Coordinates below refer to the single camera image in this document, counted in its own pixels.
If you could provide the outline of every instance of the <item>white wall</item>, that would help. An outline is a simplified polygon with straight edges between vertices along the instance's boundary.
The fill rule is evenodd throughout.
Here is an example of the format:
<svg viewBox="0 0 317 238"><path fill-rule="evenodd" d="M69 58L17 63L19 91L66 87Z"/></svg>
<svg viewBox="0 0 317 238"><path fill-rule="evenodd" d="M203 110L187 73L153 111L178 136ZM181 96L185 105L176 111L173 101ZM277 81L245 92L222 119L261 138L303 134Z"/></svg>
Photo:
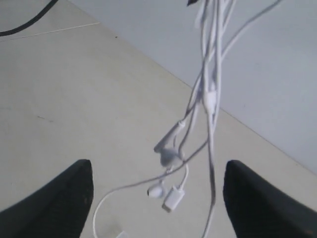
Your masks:
<svg viewBox="0 0 317 238"><path fill-rule="evenodd" d="M144 54L193 85L200 67L198 6L186 0L72 0ZM239 0L230 36L271 0ZM221 106L317 173L317 1L286 0L224 61Z"/></svg>

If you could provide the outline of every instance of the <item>black object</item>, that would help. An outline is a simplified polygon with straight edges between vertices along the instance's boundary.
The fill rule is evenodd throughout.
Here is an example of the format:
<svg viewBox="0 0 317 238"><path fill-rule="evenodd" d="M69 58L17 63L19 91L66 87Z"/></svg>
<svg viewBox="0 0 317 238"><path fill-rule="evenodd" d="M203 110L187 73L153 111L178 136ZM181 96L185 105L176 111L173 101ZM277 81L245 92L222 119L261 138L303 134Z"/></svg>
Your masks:
<svg viewBox="0 0 317 238"><path fill-rule="evenodd" d="M89 160L0 213L0 238L79 238L94 196Z"/></svg>
<svg viewBox="0 0 317 238"><path fill-rule="evenodd" d="M197 3L199 0L188 0L187 6Z"/></svg>
<svg viewBox="0 0 317 238"><path fill-rule="evenodd" d="M0 32L0 37L1 36L9 36L9 35L13 35L15 33L18 33L20 31L25 30L26 28L32 26L35 22L37 22L38 20L40 20L54 5L55 3L57 3L58 0L51 0L44 8L42 11L40 11L39 14L37 14L35 17L33 17L31 20L29 20L27 23L24 23L23 25L16 27L12 30L8 30L8 31L3 31Z"/></svg>
<svg viewBox="0 0 317 238"><path fill-rule="evenodd" d="M317 213L240 161L227 163L223 198L238 238L317 238Z"/></svg>

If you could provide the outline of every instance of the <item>black cable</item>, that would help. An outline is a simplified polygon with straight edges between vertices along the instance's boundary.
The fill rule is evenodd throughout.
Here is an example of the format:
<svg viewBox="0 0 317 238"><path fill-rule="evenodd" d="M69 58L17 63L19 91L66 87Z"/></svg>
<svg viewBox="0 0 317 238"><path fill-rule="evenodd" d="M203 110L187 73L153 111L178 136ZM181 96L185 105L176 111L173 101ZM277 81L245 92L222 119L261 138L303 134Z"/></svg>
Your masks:
<svg viewBox="0 0 317 238"><path fill-rule="evenodd" d="M32 26L35 22L37 22L38 20L40 20L54 5L55 3L57 3L58 0L51 0L46 7L43 8L42 11L40 11L39 14L37 14L35 17L33 17L31 20L29 20L27 23L24 23L23 25L14 28L12 30L8 30L8 31L3 31L0 32L0 37L1 36L9 36L9 35L13 35L15 33L18 33L20 31L25 30L26 28Z"/></svg>

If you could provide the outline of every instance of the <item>earbud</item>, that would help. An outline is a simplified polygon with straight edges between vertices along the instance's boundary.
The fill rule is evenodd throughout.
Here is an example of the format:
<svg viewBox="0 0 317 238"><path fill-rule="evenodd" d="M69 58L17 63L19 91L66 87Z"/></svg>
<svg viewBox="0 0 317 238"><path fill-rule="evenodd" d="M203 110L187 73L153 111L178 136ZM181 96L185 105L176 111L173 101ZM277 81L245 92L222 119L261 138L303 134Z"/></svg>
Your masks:
<svg viewBox="0 0 317 238"><path fill-rule="evenodd" d="M152 198L163 198L166 195L164 182L161 180L159 183L152 185L148 189L148 196Z"/></svg>
<svg viewBox="0 0 317 238"><path fill-rule="evenodd" d="M180 162L178 151L174 148L162 148L160 150L160 164L165 168L170 168Z"/></svg>

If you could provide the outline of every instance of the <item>tangled cable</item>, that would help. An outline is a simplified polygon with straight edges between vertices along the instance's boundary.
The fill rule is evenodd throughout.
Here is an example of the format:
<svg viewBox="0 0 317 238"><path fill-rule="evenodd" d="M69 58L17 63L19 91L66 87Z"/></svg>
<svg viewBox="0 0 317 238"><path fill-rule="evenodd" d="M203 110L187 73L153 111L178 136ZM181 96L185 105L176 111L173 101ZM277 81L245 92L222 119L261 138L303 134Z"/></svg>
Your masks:
<svg viewBox="0 0 317 238"><path fill-rule="evenodd" d="M201 52L202 52L202 69L196 79L194 87L192 89L190 99L185 111L183 119L181 119L176 125L169 131L169 133L158 143L155 151L159 151L159 147L165 146L169 140L173 140L173 147L177 148L177 139L179 132L184 128L186 120L189 119L189 125L185 136L181 140L178 146L178 154L182 160L182 164L176 169L169 170L163 175L150 178L144 181L140 181L134 184L122 186L109 191L99 202L97 208L93 215L93 234L94 238L98 238L96 232L96 215L100 209L102 203L114 192L120 191L126 188L136 187L145 183L149 183L155 180L164 179L167 176L179 171L184 166L188 166L188 163L195 158L197 154L201 152L206 145L208 145L208 158L209 158L209 169L210 169L210 184L211 184L211 204L209 209L209 214L206 222L202 238L206 238L211 220L214 212L215 198L216 198L216 188L215 188L215 177L214 177L214 131L217 124L217 119L220 109L220 96L221 96L221 78L222 69L221 63L225 55L228 53L233 44L246 32L246 30L254 25L262 16L270 12L278 5L280 5L284 0L277 0L270 6L263 9L261 12L250 18L246 23L242 25L241 28L232 36L225 47L222 46L222 37L228 26L229 20L231 18L232 12L236 5L237 0L202 0L201 7L198 11L196 18L196 25L201 29ZM212 74L210 74L210 62L214 59L214 66ZM187 139L194 129L197 114L199 108L203 106L204 111L207 116L207 129L208 138L207 140L188 158L185 158L183 147L187 142Z"/></svg>

